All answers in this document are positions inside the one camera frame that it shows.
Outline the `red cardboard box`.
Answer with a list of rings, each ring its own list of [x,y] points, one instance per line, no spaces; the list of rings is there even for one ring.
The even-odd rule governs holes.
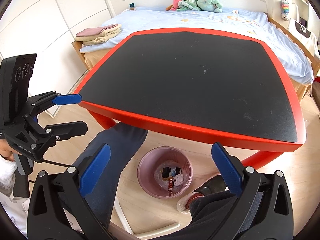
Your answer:
[[[168,185],[168,194],[172,195],[173,187],[174,187],[174,181],[175,181],[174,177],[165,178],[164,181],[166,181],[167,185]]]

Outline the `small black box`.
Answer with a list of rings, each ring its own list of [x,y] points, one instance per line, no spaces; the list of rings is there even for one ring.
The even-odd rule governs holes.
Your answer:
[[[165,179],[165,178],[169,178],[170,177],[170,174],[171,174],[171,168],[170,167],[164,167],[162,169],[162,178]]]

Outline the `black mesh cloth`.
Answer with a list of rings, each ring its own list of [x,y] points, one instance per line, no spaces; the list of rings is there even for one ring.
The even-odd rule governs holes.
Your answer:
[[[173,171],[172,171],[172,175],[173,175],[173,176],[176,176],[176,175],[181,174],[181,173],[182,173],[182,171],[181,171],[181,168],[180,168],[180,167],[176,167],[176,168],[174,168]]]

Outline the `pink trash bin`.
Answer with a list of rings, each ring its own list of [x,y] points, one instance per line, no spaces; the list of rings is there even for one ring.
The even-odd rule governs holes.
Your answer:
[[[191,185],[192,178],[193,167],[188,157],[169,146],[150,150],[137,168],[141,188],[158,199],[181,196]]]

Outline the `foot in slipper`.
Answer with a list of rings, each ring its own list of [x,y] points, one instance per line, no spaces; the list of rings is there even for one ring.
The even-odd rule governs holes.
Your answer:
[[[206,197],[213,193],[226,191],[228,189],[225,181],[220,173],[211,176],[204,184],[182,197],[176,204],[176,208],[180,213],[190,213],[190,205],[193,200]]]

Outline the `person's leg in dark trousers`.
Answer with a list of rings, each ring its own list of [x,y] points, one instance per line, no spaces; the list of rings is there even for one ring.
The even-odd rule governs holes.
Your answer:
[[[98,133],[73,163],[73,166],[78,167],[85,158],[91,157],[101,145],[110,146],[111,158],[93,191],[85,197],[97,219],[106,228],[110,224],[120,174],[142,146],[147,134],[145,129],[119,122]]]

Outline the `folded beige towels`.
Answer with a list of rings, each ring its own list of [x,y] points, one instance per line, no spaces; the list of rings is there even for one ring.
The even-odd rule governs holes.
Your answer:
[[[104,27],[86,28],[77,33],[75,40],[83,46],[102,44],[116,37],[121,32],[121,25],[114,23]]]

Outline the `white wardrobe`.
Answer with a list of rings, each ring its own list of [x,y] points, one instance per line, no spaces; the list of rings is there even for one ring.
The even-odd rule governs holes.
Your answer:
[[[87,71],[76,34],[112,16],[107,0],[12,0],[1,18],[1,58],[35,53],[29,95],[68,94]]]

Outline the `red and black table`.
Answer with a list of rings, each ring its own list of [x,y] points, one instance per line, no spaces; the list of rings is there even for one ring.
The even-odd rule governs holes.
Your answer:
[[[253,150],[260,168],[306,142],[297,95],[270,59],[200,67],[195,59],[138,55],[127,43],[76,88],[101,126],[115,119],[178,138]]]

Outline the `bed with blue sheet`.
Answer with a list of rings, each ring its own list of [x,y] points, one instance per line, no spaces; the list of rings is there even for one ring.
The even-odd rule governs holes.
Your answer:
[[[314,81],[313,55],[263,12],[128,10],[101,27],[120,24],[121,32],[102,44],[83,46],[80,53],[95,54],[89,69],[95,72],[113,53],[127,43],[143,55],[150,48],[153,56],[195,59],[200,67],[210,63],[240,61],[241,57],[271,60],[291,93],[302,100]]]

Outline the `white chair with bag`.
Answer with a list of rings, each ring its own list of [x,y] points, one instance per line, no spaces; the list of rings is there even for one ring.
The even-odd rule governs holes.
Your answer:
[[[319,56],[316,35],[294,19],[289,20],[288,31],[313,55]]]

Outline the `green plush toy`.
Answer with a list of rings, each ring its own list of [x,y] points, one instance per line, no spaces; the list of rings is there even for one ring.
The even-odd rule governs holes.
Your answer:
[[[197,0],[197,6],[202,11],[222,13],[222,5],[220,4],[220,0]]]

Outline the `rainbow plush toy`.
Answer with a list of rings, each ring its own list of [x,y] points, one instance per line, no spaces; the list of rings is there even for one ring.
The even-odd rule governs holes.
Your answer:
[[[289,3],[287,2],[281,2],[280,3],[280,8],[281,8],[281,18],[285,21],[289,20],[289,13],[290,13],[290,6]]]

